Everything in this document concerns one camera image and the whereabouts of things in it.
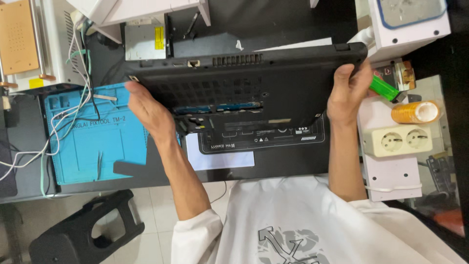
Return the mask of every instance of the graphic print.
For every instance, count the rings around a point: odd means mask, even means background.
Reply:
[[[274,230],[272,226],[258,231],[257,255],[262,264],[329,264],[319,237],[311,230]]]

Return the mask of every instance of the black stool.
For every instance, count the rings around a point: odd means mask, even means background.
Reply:
[[[30,245],[33,264],[98,264],[117,249],[140,235],[145,224],[136,225],[129,208],[134,197],[130,190],[118,191],[93,199],[81,210],[36,238]],[[95,223],[112,210],[117,209],[124,222],[125,234],[115,242],[99,236],[91,237]]]

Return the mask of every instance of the man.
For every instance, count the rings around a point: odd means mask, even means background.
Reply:
[[[174,137],[169,111],[140,84],[126,83],[129,107],[155,140],[173,190],[172,263],[465,263],[413,215],[367,200],[356,116],[372,72],[368,61],[350,78],[353,69],[336,70],[327,104],[328,185],[314,176],[238,183],[224,225]]]

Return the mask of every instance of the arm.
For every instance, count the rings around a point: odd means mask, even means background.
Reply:
[[[366,60],[351,78],[354,66],[340,66],[334,75],[334,88],[327,103],[331,120],[329,187],[333,193],[350,202],[367,199],[358,158],[358,108],[373,78]]]
[[[179,220],[191,219],[211,209],[204,186],[176,140],[174,120],[169,111],[150,92],[136,82],[127,82],[129,108],[155,140],[173,190]]]

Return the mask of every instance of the orange tape roll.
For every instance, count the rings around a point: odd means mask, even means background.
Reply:
[[[391,117],[400,124],[431,123],[439,118],[439,108],[435,101],[401,104],[393,108]]]

